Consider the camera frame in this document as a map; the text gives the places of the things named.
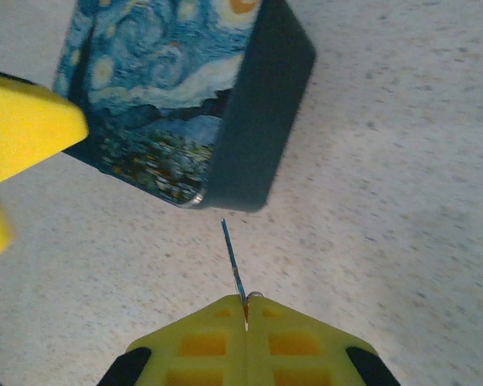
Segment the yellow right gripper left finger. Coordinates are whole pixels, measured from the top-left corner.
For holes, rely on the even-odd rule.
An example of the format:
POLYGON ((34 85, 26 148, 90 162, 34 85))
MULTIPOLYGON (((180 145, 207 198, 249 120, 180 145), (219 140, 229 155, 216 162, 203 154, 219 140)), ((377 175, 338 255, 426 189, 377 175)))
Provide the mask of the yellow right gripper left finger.
POLYGON ((245 385, 245 315, 236 295, 133 341, 100 385, 245 385))

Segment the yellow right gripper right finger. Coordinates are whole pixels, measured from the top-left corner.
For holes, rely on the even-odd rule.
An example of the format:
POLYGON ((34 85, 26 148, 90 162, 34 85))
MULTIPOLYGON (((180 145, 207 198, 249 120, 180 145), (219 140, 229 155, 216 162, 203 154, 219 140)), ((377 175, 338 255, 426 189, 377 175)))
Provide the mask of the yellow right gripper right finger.
POLYGON ((269 298, 248 302, 248 385, 398 385, 365 340, 269 298))

